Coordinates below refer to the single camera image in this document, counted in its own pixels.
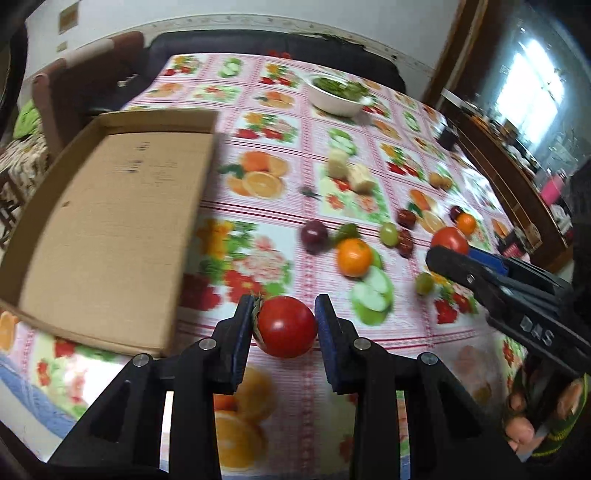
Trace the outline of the person's right hand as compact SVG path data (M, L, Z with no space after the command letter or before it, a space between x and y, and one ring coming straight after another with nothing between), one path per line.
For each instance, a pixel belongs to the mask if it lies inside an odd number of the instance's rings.
M522 366L511 384L502 415L507 443L526 462L555 457L569 439L588 403L589 377L573 380L545 410L538 373Z

